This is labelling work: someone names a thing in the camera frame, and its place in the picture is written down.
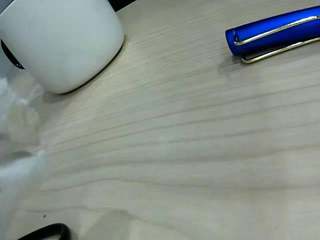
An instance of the pen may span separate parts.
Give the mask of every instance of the pen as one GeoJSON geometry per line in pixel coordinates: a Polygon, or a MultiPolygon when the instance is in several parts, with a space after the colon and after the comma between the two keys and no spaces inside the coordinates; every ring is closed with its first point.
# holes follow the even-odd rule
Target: pen
{"type": "Polygon", "coordinates": [[[231,28],[225,32],[225,37],[231,52],[241,56],[244,63],[251,64],[320,41],[320,6],[231,28]]]}

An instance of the light wood surface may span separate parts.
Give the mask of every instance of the light wood surface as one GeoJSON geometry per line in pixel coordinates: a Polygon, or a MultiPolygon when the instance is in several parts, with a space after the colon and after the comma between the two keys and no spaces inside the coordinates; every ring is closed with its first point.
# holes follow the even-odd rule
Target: light wood surface
{"type": "Polygon", "coordinates": [[[320,44],[243,65],[224,36],[318,4],[137,0],[118,12],[120,54],[88,84],[13,82],[32,90],[50,176],[9,238],[63,222],[80,240],[319,239],[320,44]]]}

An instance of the mug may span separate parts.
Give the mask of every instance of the mug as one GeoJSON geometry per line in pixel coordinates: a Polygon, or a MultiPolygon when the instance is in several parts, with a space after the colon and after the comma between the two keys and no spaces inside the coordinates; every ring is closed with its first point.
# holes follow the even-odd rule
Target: mug
{"type": "Polygon", "coordinates": [[[124,30],[107,0],[14,0],[0,14],[0,38],[16,67],[62,94],[115,57],[124,30]]]}

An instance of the pen clip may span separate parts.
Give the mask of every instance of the pen clip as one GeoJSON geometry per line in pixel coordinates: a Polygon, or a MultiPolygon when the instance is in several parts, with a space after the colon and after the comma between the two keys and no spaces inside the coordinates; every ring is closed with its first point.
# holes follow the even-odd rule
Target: pen clip
{"type": "MultiPolygon", "coordinates": [[[[272,29],[272,30],[263,32],[261,34],[255,35],[253,37],[247,38],[247,39],[242,40],[242,41],[238,41],[237,37],[235,37],[234,44],[237,45],[237,46],[245,45],[245,44],[251,43],[253,41],[256,41],[258,39],[264,38],[266,36],[278,33],[280,31],[283,31],[283,30],[286,30],[286,29],[289,29],[289,28],[293,28],[293,27],[301,25],[301,24],[308,23],[310,21],[315,21],[315,20],[320,20],[320,15],[305,17],[305,18],[302,18],[300,20],[297,20],[297,21],[294,21],[294,22],[290,22],[290,23],[288,23],[286,25],[283,25],[283,26],[277,27],[275,29],[272,29]]],[[[306,40],[306,41],[299,41],[299,42],[296,42],[294,44],[279,48],[277,50],[274,50],[274,51],[271,51],[271,52],[268,52],[268,53],[265,53],[265,54],[250,58],[250,59],[247,59],[244,56],[241,59],[245,64],[252,64],[252,63],[255,63],[255,62],[260,61],[262,59],[266,59],[266,58],[269,58],[271,56],[274,56],[274,55],[277,55],[277,54],[280,54],[280,53],[283,53],[283,52],[286,52],[286,51],[289,51],[289,50],[292,50],[292,49],[295,49],[295,48],[298,48],[298,47],[301,47],[301,46],[304,46],[304,45],[307,45],[307,44],[311,44],[311,43],[314,43],[314,42],[317,42],[317,41],[320,41],[320,37],[316,37],[316,38],[313,38],[313,39],[310,39],[310,40],[306,40]]]]}

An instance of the clear plastic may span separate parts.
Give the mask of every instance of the clear plastic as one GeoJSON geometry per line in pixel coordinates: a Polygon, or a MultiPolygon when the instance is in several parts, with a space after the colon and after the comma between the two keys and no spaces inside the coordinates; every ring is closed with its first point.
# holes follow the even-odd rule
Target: clear plastic
{"type": "Polygon", "coordinates": [[[0,239],[23,197],[45,176],[44,152],[30,152],[39,145],[39,126],[36,111],[0,79],[0,239]]]}

